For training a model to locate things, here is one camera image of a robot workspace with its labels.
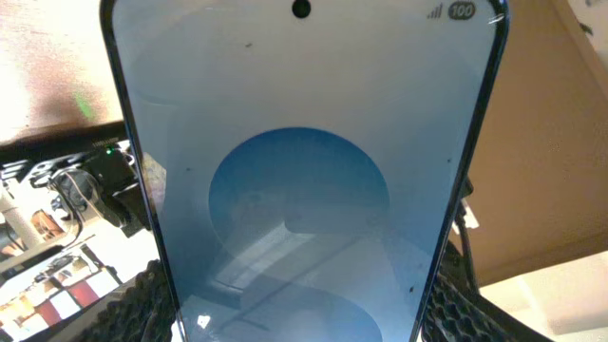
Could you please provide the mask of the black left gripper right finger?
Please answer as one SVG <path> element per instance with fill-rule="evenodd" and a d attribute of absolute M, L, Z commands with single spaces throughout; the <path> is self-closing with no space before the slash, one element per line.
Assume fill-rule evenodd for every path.
<path fill-rule="evenodd" d="M 428 342 L 550 342 L 471 290 L 466 259 L 446 245 L 427 301 L 421 339 Z"/>

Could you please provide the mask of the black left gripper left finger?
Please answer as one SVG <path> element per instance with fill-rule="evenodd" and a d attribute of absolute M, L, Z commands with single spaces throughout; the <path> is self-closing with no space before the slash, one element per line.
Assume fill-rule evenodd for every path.
<path fill-rule="evenodd" d="M 92 316 L 72 341 L 77 342 L 169 342 L 176 311 L 159 260 L 149 261 L 116 295 Z"/>

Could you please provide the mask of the blue Galaxy smartphone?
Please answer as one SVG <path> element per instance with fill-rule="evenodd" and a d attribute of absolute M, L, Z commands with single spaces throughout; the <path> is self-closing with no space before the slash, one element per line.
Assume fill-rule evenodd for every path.
<path fill-rule="evenodd" d="M 509 26 L 505 1 L 99 9 L 186 341 L 412 341 Z"/>

